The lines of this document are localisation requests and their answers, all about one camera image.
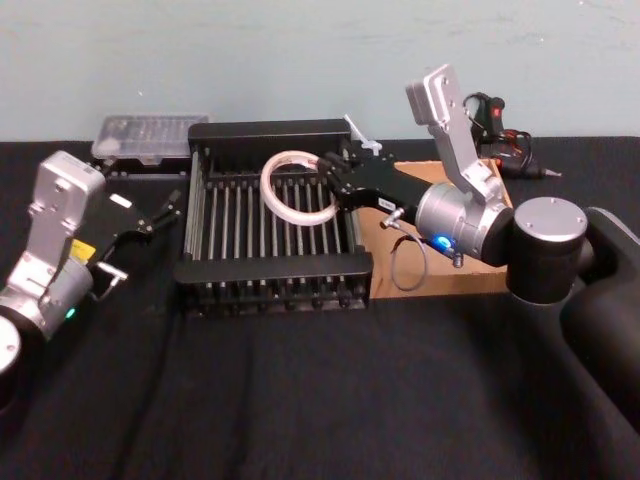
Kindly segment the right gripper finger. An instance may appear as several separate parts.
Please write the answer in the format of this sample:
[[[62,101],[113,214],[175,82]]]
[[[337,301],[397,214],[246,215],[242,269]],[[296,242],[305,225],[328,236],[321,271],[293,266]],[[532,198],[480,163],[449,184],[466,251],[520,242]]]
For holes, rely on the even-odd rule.
[[[326,172],[324,179],[330,195],[330,205],[336,211],[351,210],[351,188],[348,186],[351,174],[348,172]]]
[[[326,152],[321,155],[316,162],[316,169],[319,174],[346,174],[359,167],[361,161],[354,157],[348,150],[344,150],[341,155],[335,152]]]

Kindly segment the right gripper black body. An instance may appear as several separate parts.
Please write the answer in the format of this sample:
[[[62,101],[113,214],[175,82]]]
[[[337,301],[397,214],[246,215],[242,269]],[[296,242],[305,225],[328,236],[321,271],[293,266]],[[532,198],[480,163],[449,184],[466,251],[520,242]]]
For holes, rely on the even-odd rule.
[[[351,188],[351,210],[375,208],[387,214],[402,209],[401,219],[415,224],[418,206],[426,193],[426,181],[398,170],[393,161],[374,158],[354,169]]]

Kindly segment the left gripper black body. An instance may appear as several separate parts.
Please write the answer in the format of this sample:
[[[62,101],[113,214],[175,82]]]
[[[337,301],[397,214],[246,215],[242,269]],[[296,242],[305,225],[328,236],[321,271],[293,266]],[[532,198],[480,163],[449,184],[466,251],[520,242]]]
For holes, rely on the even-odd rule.
[[[127,280],[128,274],[112,258],[132,245],[151,241],[151,219],[128,199],[110,194],[87,214],[74,234],[74,259],[92,280]]]

